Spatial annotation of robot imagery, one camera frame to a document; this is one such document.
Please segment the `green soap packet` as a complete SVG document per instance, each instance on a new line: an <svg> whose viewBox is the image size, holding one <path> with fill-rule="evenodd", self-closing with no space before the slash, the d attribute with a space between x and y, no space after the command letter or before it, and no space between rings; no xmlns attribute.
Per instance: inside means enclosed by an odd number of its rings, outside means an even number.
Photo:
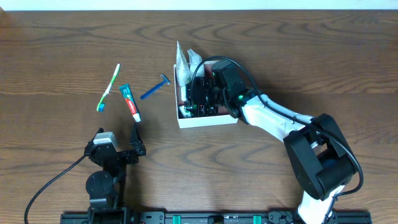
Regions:
<svg viewBox="0 0 398 224"><path fill-rule="evenodd" d="M198 105L188 100L186 86L181 86L178 90L178 110L183 118L199 117Z"/></svg>

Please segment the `white Pantene tube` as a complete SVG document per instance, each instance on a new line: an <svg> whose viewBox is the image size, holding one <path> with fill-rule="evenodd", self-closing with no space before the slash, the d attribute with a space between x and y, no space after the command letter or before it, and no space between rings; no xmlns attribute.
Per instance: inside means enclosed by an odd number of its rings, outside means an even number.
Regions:
<svg viewBox="0 0 398 224"><path fill-rule="evenodd" d="M192 80L192 73L179 41L176 50L176 76L179 86L185 86Z"/></svg>

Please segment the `white box pink inside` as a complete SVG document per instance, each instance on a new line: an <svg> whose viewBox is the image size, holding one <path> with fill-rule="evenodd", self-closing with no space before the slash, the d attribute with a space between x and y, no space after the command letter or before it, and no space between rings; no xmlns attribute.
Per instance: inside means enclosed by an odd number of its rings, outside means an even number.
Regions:
<svg viewBox="0 0 398 224"><path fill-rule="evenodd" d="M223 108L219 108L219 114L215 116L205 116L205 117L194 117L194 118L184 118L180 112L179 107L183 106L183 101L180 99L180 86L177 81L177 70L176 65L174 65L174 91L175 91L175 110L177 114L177 123L180 129L183 128L198 128L204 126L216 126L223 124L236 124L238 118L233 118L229 113Z"/></svg>

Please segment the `clear pump soap bottle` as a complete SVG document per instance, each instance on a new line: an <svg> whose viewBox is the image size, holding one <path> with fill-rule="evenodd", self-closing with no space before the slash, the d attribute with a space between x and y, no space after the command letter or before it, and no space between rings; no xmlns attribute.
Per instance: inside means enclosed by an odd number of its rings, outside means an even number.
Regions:
<svg viewBox="0 0 398 224"><path fill-rule="evenodd" d="M202 62L202 58L199 54L194 52L192 49L188 49L188 56L189 56L189 62L190 62L190 71L191 74L194 74L195 70L199 66L199 64ZM204 77L205 76L205 68L204 65L200 65L199 69L197 70L197 73L195 75L196 77Z"/></svg>

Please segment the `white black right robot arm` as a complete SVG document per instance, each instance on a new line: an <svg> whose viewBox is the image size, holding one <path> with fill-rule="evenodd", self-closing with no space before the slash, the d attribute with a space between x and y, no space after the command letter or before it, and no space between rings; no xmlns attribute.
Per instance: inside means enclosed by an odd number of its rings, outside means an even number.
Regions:
<svg viewBox="0 0 398 224"><path fill-rule="evenodd" d="M204 66L191 64L185 104L194 116L211 115L222 106L234 118L265 130L284 143L296 179L303 188L298 222L326 223L338 197L357 192L364 182L362 168L336 121L328 114L313 117L291 111L262 93L251 75L247 87L242 65L215 56L211 76L198 77Z"/></svg>

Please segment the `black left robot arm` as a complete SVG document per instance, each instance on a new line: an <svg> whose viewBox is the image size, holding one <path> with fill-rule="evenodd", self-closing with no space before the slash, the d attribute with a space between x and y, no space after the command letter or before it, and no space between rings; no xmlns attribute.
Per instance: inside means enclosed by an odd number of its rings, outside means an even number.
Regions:
<svg viewBox="0 0 398 224"><path fill-rule="evenodd" d="M86 181L90 198L88 223L139 223L137 213L124 206L127 166L137 164L146 155L146 147L133 124L129 140L130 150L118 151L112 132L99 128L84 150L84 155L102 169L92 173Z"/></svg>

